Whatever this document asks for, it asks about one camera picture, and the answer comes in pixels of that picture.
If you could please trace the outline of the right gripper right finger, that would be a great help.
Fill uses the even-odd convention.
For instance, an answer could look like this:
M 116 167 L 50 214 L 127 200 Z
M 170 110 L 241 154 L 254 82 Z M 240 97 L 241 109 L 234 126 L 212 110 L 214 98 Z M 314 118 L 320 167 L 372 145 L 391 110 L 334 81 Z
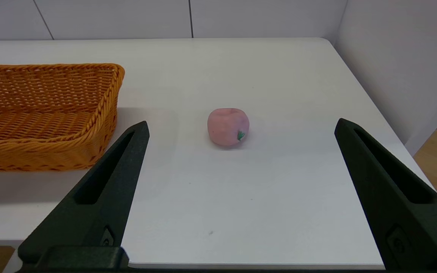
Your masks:
M 335 138 L 385 269 L 437 271 L 437 192 L 358 124 Z

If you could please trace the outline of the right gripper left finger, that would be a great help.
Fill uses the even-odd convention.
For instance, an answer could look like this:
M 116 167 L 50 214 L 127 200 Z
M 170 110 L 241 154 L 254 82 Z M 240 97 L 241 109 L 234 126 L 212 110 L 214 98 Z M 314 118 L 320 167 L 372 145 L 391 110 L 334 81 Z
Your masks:
M 121 247 L 150 133 L 130 126 L 17 249 L 24 268 L 126 268 Z

